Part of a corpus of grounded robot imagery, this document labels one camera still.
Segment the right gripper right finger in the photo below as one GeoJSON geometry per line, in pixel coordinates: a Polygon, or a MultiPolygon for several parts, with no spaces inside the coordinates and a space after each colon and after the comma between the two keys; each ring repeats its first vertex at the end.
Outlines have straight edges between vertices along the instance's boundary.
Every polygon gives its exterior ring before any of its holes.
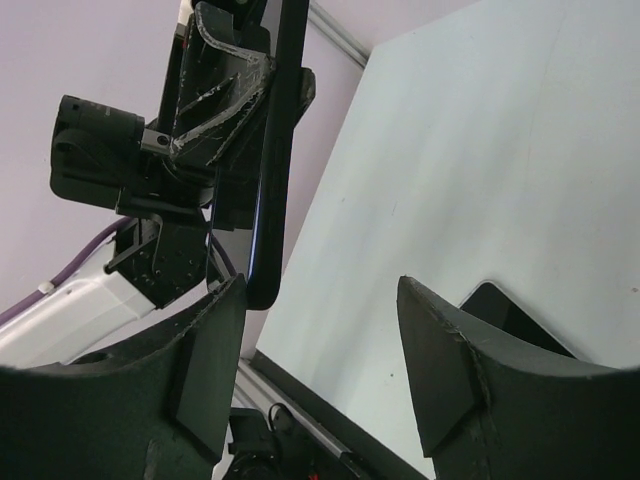
{"type": "Polygon", "coordinates": [[[418,280],[397,316],[423,455],[440,479],[635,479],[639,373],[566,357],[418,280]]]}

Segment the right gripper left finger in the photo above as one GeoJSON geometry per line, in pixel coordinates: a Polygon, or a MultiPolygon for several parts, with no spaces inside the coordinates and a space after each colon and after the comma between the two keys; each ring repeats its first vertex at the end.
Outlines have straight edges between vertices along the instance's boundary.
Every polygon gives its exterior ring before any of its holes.
{"type": "Polygon", "coordinates": [[[242,276],[69,364],[1,371],[5,479],[208,479],[246,314],[242,276]]]}

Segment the black phone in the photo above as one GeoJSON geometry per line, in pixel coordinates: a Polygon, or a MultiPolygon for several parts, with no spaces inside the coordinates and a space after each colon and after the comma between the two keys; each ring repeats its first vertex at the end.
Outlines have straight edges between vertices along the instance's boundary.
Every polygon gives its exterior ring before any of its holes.
{"type": "Polygon", "coordinates": [[[461,310],[531,345],[575,357],[494,283],[480,284],[462,303],[461,310]]]}

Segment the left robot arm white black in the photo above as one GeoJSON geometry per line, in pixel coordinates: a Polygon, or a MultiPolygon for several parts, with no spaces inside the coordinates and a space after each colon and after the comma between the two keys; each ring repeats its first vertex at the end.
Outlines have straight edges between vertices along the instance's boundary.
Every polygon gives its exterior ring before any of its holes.
{"type": "Polygon", "coordinates": [[[151,121],[64,96],[50,187],[115,212],[57,276],[1,316],[1,362],[66,364],[199,284],[235,275],[221,231],[251,235],[247,301],[270,308],[281,282],[295,127],[313,102],[302,64],[309,3],[195,1],[177,27],[151,121]]]}

